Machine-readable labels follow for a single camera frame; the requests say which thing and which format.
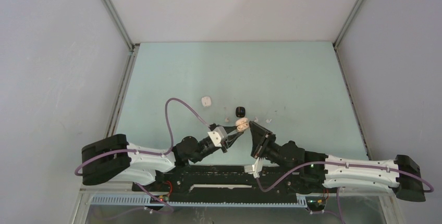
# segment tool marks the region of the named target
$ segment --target light blue table surface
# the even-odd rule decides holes
[[[211,107],[202,106],[203,96],[212,98]],[[164,104],[170,97],[221,125],[234,125],[235,108],[243,106],[279,144],[293,140],[308,151],[368,159],[330,42],[143,43],[116,133],[168,148]],[[169,104],[169,118],[175,144],[207,136],[206,126],[177,102]],[[217,151],[199,164],[252,164],[251,149],[247,132],[228,153]]]

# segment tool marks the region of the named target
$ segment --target small white cube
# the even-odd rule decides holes
[[[201,103],[204,107],[210,107],[212,105],[212,99],[210,99],[210,96],[205,96],[201,98]]]

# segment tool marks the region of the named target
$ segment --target gray wall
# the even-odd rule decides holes
[[[0,8],[0,223],[67,223],[128,50],[100,0]]]
[[[366,0],[339,53],[374,158],[410,155],[436,188],[406,222],[440,223],[442,0]]]

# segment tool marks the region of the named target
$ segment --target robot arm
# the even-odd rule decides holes
[[[110,151],[126,151],[107,155],[83,167],[83,184],[98,185],[107,181],[133,181],[148,185],[155,181],[156,171],[165,173],[175,167],[196,163],[221,149],[224,153],[247,129],[248,122],[237,122],[236,126],[211,125],[208,137],[197,141],[188,136],[172,148],[172,152],[146,148],[129,143],[124,134],[117,134],[85,146],[83,162]]]
[[[254,165],[245,166],[244,170],[256,178],[259,177],[263,158],[288,170],[313,162],[319,164],[299,169],[306,188],[370,188],[393,191],[397,198],[405,201],[425,201],[422,182],[399,173],[404,171],[421,177],[419,166],[406,155],[398,155],[395,160],[350,160],[306,151],[297,147],[294,141],[280,146],[275,143],[274,133],[255,122],[250,122],[250,130],[253,142],[251,156],[257,160]]]

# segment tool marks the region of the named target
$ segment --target white wall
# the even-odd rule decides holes
[[[366,0],[340,57],[374,158],[410,155],[436,188],[400,202],[407,223],[442,211],[442,0]]]
[[[135,43],[334,41],[356,0],[112,0]]]
[[[0,223],[67,223],[128,50],[101,0],[0,7]]]

